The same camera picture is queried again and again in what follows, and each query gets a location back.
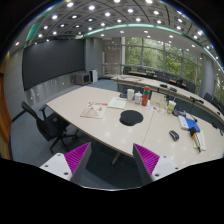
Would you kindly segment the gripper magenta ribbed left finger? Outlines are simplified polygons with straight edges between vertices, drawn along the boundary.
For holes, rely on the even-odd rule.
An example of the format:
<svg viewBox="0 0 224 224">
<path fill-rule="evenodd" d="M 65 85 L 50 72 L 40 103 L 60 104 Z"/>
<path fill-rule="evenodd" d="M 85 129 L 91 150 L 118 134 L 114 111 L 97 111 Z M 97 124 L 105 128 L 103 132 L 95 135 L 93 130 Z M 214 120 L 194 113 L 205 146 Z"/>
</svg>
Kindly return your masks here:
<svg viewBox="0 0 224 224">
<path fill-rule="evenodd" d="M 55 154 L 41 166 L 41 169 L 78 184 L 91 152 L 91 143 L 86 143 L 66 154 Z"/>
</svg>

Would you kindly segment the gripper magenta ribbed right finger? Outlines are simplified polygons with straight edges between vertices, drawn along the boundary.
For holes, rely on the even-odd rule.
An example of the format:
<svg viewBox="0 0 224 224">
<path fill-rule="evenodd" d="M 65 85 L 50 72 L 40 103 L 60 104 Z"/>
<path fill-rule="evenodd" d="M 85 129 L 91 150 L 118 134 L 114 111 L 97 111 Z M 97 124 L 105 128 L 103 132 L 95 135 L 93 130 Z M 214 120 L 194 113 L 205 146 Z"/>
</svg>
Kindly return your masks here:
<svg viewBox="0 0 224 224">
<path fill-rule="evenodd" d="M 143 185 L 179 170 L 179 167 L 167 156 L 159 156 L 136 143 L 133 144 L 133 156 Z"/>
</svg>

